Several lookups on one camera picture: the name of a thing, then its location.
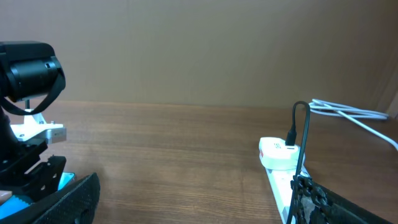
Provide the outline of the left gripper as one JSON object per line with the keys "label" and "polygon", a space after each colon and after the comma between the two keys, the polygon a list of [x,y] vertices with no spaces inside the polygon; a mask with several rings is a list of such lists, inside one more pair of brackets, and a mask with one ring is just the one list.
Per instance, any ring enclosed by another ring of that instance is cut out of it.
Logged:
{"label": "left gripper", "polygon": [[1,190],[25,195],[38,202],[58,190],[66,158],[51,156],[42,162],[47,149],[44,140],[1,142]]}

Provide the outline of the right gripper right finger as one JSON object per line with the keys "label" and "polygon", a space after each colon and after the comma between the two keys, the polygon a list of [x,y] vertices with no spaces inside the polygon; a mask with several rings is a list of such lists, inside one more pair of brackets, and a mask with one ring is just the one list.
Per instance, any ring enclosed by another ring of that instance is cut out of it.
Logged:
{"label": "right gripper right finger", "polygon": [[389,221],[365,210],[314,182],[310,177],[293,176],[290,221],[296,223],[386,223]]}

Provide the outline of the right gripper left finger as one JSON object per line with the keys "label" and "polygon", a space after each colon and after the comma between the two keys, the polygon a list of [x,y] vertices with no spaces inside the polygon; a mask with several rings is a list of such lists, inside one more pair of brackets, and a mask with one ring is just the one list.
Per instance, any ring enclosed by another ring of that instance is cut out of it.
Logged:
{"label": "right gripper left finger", "polygon": [[1,220],[3,224],[92,224],[100,200],[97,173],[67,185],[37,203]]}

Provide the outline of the smartphone with cyan screen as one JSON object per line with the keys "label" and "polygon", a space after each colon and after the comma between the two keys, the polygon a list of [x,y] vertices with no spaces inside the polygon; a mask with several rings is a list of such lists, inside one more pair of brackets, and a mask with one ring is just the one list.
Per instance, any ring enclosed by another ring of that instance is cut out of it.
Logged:
{"label": "smartphone with cyan screen", "polygon": [[[62,190],[66,185],[75,181],[75,173],[63,172],[58,185],[58,190]],[[30,198],[23,199],[23,196],[13,195],[1,205],[1,219],[13,215],[32,204]]]}

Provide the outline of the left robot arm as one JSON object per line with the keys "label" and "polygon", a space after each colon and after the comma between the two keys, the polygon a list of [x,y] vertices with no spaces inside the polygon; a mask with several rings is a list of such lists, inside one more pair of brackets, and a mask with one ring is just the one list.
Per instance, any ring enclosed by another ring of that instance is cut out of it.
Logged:
{"label": "left robot arm", "polygon": [[40,161],[46,140],[14,134],[7,114],[38,115],[65,86],[65,74],[51,45],[1,42],[1,190],[33,202],[58,190],[66,158],[51,156]]}

